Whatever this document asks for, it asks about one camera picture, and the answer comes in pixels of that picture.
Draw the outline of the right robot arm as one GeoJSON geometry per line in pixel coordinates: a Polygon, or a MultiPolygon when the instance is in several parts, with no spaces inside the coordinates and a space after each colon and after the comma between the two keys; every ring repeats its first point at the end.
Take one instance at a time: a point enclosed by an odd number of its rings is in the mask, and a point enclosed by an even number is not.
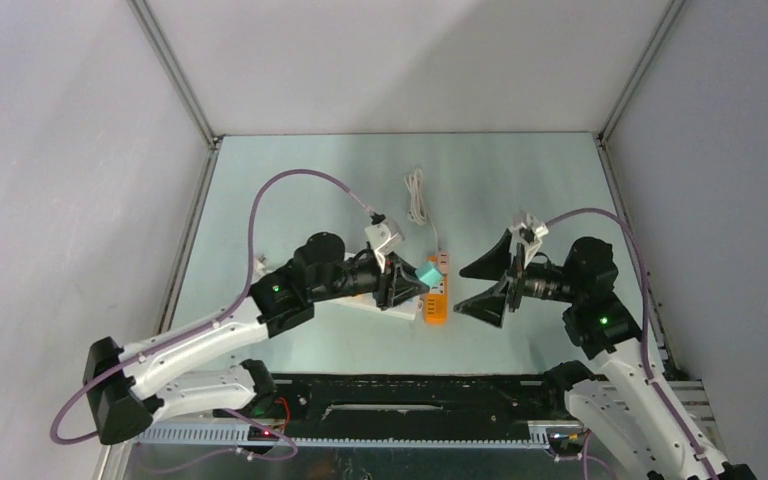
{"type": "Polygon", "coordinates": [[[650,359],[647,334],[614,291],[611,244],[581,237],[557,265],[534,262],[541,240],[528,229],[505,231],[459,272],[492,287],[456,304],[455,312],[500,327],[525,297],[566,304],[565,331],[587,360],[544,373],[541,402],[548,414],[576,418],[642,479],[754,478],[748,465],[730,462],[706,436],[650,359]]]}

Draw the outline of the pink plug adapter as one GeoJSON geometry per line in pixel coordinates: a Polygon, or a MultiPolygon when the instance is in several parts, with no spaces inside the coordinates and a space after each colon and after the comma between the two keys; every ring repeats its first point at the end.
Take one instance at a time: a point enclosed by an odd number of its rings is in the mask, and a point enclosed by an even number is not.
{"type": "Polygon", "coordinates": [[[435,255],[435,266],[442,275],[447,275],[450,268],[450,256],[446,251],[440,250],[435,255]]]}

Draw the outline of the teal plug adapter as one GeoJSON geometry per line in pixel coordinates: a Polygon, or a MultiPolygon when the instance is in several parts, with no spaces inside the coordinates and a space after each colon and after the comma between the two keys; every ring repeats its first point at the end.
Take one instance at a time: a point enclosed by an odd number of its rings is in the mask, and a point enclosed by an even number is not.
{"type": "Polygon", "coordinates": [[[416,278],[429,289],[434,289],[441,284],[444,274],[438,269],[436,262],[426,261],[415,270],[416,278]]]}

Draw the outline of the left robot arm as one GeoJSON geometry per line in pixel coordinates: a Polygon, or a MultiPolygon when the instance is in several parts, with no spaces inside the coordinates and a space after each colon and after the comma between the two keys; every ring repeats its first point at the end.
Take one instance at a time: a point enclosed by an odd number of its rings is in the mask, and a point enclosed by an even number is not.
{"type": "Polygon", "coordinates": [[[380,310],[428,293],[442,278],[428,261],[415,268],[396,253],[378,258],[371,247],[347,256],[343,240],[320,232],[281,267],[254,282],[244,299],[191,330],[141,342],[94,342],[83,382],[103,445],[131,440],[160,421],[207,410],[264,416],[276,403],[272,375],[260,360],[220,370],[201,365],[260,343],[313,319],[318,302],[369,295],[380,310]]]}

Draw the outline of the orange power strip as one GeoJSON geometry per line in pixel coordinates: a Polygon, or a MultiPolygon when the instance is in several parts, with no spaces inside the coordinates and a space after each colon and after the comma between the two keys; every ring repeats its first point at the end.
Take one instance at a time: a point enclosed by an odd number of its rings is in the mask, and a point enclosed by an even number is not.
{"type": "Polygon", "coordinates": [[[448,274],[436,288],[431,289],[424,300],[424,320],[427,324],[443,325],[448,319],[448,274]]]}

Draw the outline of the white multicolour power strip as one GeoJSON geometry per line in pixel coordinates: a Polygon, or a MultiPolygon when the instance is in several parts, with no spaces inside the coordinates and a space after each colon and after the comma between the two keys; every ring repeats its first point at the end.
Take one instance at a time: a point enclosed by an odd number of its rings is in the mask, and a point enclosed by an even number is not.
{"type": "Polygon", "coordinates": [[[372,294],[337,298],[330,300],[330,303],[408,321],[415,320],[424,308],[421,299],[411,298],[397,306],[382,309],[377,306],[372,294]]]}

